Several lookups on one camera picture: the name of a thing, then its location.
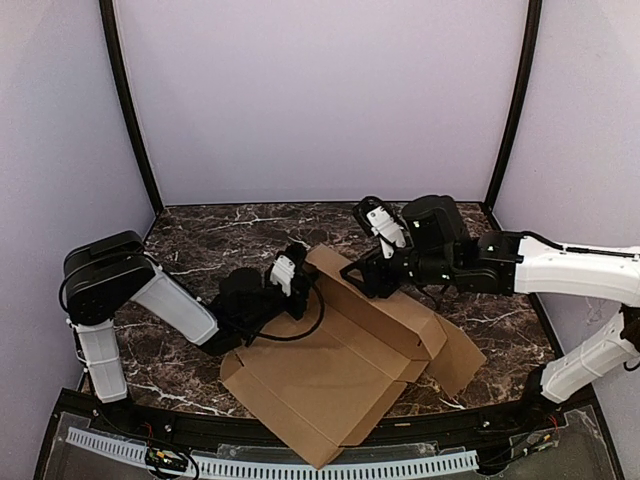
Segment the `brown cardboard box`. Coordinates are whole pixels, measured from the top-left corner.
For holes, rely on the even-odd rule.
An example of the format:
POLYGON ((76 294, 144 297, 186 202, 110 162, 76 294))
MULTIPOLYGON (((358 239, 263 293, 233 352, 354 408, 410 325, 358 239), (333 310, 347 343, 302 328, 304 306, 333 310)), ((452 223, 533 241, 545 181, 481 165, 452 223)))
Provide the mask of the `brown cardboard box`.
POLYGON ((319 245, 307 256, 319 272, 300 321, 282 314, 267 325, 293 342, 259 338, 228 353, 226 389, 307 464, 321 469, 360 445, 408 384, 428 373, 450 397, 464 390, 486 357, 466 333, 397 291, 368 299, 345 282, 349 261, 319 245))

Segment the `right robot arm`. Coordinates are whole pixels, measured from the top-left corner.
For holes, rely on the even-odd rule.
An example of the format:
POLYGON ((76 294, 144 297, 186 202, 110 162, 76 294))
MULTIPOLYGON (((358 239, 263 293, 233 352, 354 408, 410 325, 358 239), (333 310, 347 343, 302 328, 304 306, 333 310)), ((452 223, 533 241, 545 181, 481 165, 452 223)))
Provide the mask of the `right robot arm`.
POLYGON ((426 195, 401 212, 366 196, 353 216, 378 247, 343 267, 341 277, 368 298, 402 285, 511 296, 556 293, 617 302, 595 334, 528 377, 527 397, 561 404, 612 369, 639 357, 639 250, 558 243, 532 232, 470 235, 452 197, 426 195))

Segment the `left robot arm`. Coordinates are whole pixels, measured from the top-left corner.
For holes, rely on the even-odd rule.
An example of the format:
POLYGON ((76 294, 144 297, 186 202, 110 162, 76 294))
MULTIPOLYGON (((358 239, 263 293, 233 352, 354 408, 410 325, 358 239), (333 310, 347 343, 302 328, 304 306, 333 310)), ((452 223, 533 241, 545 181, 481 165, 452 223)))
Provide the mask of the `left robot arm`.
POLYGON ((72 250, 63 261, 58 300, 95 395, 102 403, 128 396, 114 329, 114 315, 125 304, 148 310, 210 356, 249 346, 258 338, 278 342, 280 336, 265 333, 264 327, 281 314, 301 319, 309 298, 321 295, 319 275, 306 257, 302 245, 291 244, 265 272, 237 268, 205 304, 146 252, 134 231, 72 250))

